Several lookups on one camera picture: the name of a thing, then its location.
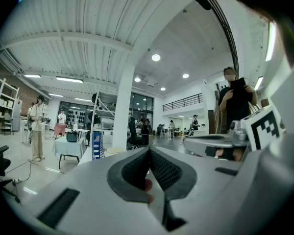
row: black cap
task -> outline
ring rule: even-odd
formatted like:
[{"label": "black cap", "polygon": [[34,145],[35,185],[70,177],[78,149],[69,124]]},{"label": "black cap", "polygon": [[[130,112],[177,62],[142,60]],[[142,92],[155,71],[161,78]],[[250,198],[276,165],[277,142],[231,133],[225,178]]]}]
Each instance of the black cap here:
[{"label": "black cap", "polygon": [[44,96],[42,96],[42,95],[39,95],[37,99],[40,99],[40,100],[43,101],[43,102],[46,101],[45,98],[44,98]]}]

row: light blue tablecloth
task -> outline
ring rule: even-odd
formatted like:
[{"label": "light blue tablecloth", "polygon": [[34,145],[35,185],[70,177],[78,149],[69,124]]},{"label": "light blue tablecloth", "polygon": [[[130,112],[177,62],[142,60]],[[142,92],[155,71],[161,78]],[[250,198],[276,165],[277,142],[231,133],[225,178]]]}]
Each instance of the light blue tablecloth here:
[{"label": "light blue tablecloth", "polygon": [[81,158],[86,151],[84,139],[77,142],[67,142],[66,137],[61,137],[54,141],[52,152],[55,156],[71,155]]}]

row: refrigerator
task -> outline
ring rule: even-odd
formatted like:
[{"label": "refrigerator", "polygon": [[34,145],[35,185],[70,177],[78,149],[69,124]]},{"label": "refrigerator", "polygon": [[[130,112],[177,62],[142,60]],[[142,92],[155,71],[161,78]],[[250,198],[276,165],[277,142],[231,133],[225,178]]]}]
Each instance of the refrigerator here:
[{"label": "refrigerator", "polygon": [[13,109],[13,130],[19,131],[20,124],[21,124],[21,113],[22,113],[22,100],[16,99],[14,102],[14,109]]}]

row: round ceiling light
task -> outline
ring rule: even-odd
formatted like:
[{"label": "round ceiling light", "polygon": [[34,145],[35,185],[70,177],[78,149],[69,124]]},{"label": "round ceiling light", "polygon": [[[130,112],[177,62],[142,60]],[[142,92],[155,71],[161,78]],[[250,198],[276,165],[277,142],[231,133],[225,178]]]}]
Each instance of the round ceiling light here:
[{"label": "round ceiling light", "polygon": [[159,61],[160,60],[160,55],[158,55],[158,54],[153,54],[152,55],[152,57],[151,57],[151,59],[153,60],[153,61]]}]

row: person in beige outfit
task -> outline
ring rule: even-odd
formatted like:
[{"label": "person in beige outfit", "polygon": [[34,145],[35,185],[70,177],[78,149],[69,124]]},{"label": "person in beige outfit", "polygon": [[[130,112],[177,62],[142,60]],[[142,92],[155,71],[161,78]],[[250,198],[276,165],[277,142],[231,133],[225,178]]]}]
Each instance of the person in beige outfit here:
[{"label": "person in beige outfit", "polygon": [[41,105],[44,101],[44,97],[39,95],[37,98],[37,103],[32,107],[30,111],[30,116],[33,120],[31,124],[31,128],[33,131],[33,136],[31,140],[31,152],[33,155],[33,160],[36,162],[40,162],[41,159],[45,159],[43,154],[43,141],[41,137],[41,117],[43,116],[41,111]]}]

